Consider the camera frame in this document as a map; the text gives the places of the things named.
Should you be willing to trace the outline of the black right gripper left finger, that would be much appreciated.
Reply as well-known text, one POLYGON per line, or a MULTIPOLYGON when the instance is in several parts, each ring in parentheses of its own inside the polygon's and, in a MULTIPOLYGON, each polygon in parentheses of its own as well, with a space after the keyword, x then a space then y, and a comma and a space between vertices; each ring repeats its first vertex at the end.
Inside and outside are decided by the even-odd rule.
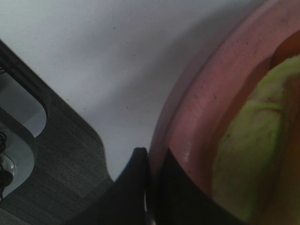
POLYGON ((144 196, 148 179, 148 152, 135 148, 112 186, 71 225, 146 225, 144 196))

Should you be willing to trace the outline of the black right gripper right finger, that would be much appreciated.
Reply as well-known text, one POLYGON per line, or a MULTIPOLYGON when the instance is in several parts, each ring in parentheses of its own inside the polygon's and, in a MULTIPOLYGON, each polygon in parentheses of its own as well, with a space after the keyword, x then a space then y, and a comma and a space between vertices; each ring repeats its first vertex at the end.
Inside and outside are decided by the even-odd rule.
POLYGON ((150 211, 157 225, 245 224, 198 188, 170 150, 153 182, 150 200, 150 211))

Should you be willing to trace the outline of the grey robot base frame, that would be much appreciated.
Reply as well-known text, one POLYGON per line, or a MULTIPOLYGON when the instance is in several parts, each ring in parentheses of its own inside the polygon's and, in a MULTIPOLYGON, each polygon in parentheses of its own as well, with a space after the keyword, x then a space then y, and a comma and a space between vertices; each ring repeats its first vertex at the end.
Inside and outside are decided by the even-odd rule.
POLYGON ((16 69, 18 81, 41 90, 47 124, 37 137, 31 176, 4 198, 3 225, 63 225, 91 206, 111 185, 105 154, 96 132, 5 44, 1 64, 16 69))

